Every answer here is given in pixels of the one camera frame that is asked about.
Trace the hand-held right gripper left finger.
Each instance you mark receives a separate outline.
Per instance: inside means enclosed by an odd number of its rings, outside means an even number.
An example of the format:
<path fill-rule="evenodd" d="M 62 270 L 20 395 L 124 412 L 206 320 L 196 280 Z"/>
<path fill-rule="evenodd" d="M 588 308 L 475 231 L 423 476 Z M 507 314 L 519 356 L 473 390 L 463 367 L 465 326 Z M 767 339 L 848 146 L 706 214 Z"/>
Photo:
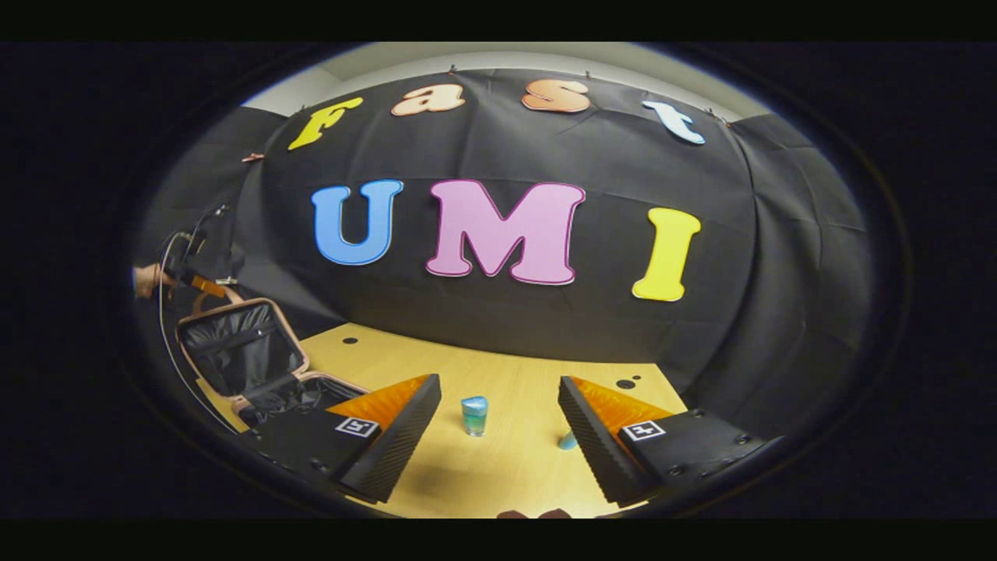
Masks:
<path fill-rule="evenodd" d="M 254 411 L 240 440 L 262 459 L 321 493 L 387 502 L 433 419 L 441 387 L 425 374 L 331 404 L 331 381 L 309 404 Z"/>

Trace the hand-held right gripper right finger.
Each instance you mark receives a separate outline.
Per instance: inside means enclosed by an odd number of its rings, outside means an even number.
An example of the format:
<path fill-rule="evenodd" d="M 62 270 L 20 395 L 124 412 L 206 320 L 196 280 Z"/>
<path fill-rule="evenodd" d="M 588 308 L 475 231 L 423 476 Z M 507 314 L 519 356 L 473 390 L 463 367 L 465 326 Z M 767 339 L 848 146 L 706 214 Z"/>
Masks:
<path fill-rule="evenodd" d="M 558 404 L 604 498 L 620 507 L 698 507 L 745 484 L 784 445 L 710 409 L 669 411 L 578 376 L 560 379 Z"/>

